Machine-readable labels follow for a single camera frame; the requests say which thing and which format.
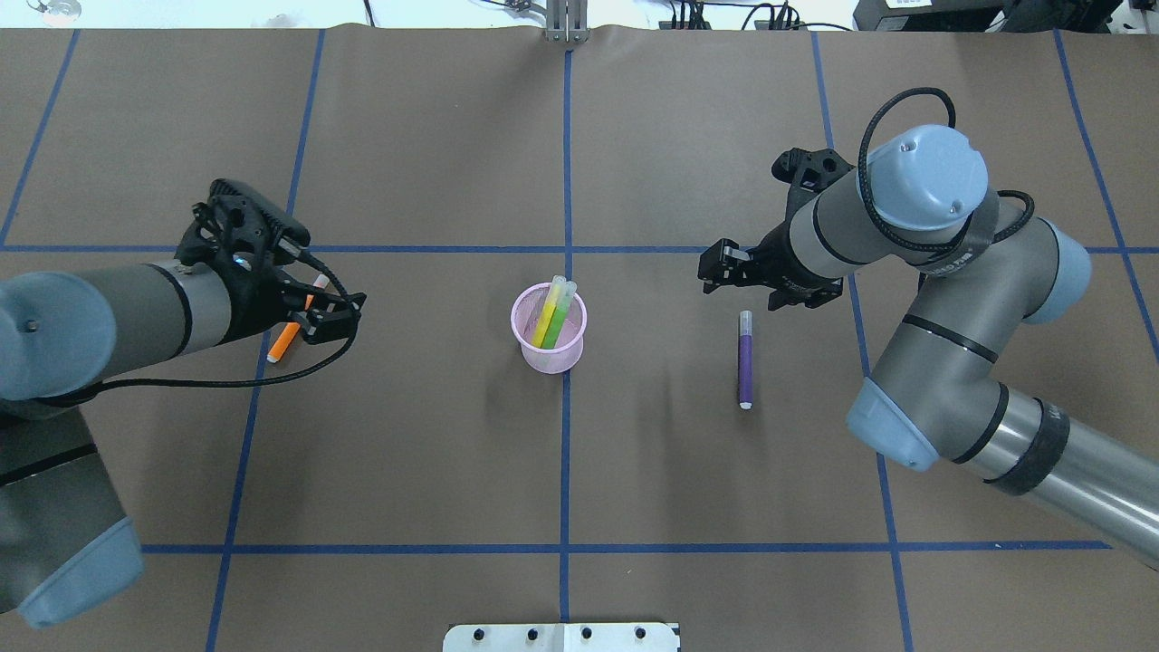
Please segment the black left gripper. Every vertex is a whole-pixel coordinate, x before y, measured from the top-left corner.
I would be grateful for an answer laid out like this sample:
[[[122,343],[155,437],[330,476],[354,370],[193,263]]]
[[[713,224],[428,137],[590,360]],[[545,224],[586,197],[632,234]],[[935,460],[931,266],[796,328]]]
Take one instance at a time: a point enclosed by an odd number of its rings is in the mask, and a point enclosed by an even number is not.
[[[298,323],[307,345],[352,340],[359,331],[366,294],[349,292],[344,283],[314,254],[302,254],[298,263],[328,278],[331,292],[298,281],[285,263],[268,256],[231,254],[214,263],[216,273],[229,296],[229,323],[221,345],[262,334],[278,323]]]

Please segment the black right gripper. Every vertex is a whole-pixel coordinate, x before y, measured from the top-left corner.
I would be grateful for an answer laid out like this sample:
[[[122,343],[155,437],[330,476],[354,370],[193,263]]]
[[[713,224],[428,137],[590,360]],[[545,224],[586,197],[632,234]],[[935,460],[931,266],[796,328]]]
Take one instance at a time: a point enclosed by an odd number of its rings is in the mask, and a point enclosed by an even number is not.
[[[717,240],[700,254],[698,280],[706,294],[721,286],[766,286],[770,312],[796,305],[815,309],[843,294],[840,278],[812,273],[800,262],[786,225],[777,226],[760,243],[746,249],[732,239]]]

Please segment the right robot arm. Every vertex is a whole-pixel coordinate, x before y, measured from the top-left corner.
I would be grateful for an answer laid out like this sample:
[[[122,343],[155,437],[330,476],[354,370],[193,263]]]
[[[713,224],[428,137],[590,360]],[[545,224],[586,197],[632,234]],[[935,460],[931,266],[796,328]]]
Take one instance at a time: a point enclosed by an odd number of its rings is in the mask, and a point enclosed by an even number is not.
[[[704,292],[766,286],[770,310],[818,308],[846,277],[898,257],[923,277],[846,417],[851,433],[916,471],[945,459],[990,488],[1084,523],[1156,567],[1156,461],[996,380],[1022,323],[1047,323],[1089,284],[1089,254],[1059,227],[1003,203],[981,152],[919,125],[848,164],[786,151],[782,224],[744,249],[700,256]]]

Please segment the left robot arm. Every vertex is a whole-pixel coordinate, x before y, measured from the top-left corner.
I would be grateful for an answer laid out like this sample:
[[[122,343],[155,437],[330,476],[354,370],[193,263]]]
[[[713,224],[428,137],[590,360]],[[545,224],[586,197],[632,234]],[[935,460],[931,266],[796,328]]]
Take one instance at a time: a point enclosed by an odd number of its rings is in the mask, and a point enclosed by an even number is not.
[[[297,322],[351,345],[366,296],[252,254],[3,281],[3,611],[58,627],[143,574],[141,543],[81,404],[165,360]]]

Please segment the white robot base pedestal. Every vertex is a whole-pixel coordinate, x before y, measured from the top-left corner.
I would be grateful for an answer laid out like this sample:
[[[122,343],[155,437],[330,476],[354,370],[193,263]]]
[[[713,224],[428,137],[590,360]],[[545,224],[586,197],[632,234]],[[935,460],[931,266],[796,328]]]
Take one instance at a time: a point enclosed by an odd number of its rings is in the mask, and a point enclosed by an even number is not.
[[[451,627],[443,651],[681,651],[663,622],[503,623]]]

